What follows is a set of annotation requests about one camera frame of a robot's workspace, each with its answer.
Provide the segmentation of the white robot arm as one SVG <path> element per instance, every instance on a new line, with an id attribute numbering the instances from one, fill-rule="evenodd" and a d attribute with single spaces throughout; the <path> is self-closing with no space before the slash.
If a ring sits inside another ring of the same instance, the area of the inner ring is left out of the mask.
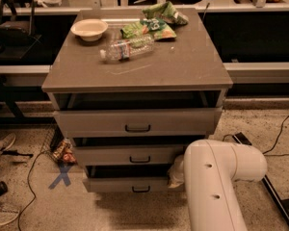
<path id="1" fill-rule="evenodd" d="M 185 187 L 191 231 L 248 231 L 235 181 L 258 182 L 267 161 L 255 147 L 240 143 L 199 140 L 175 158 L 169 186 Z"/>

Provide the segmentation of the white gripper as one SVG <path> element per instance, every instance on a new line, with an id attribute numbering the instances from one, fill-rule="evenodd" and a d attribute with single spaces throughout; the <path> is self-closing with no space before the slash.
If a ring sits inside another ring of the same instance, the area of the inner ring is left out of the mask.
<path id="1" fill-rule="evenodd" d="M 170 188 L 177 188 L 184 183 L 184 156 L 179 155 L 174 159 L 173 164 L 168 170 Z"/>

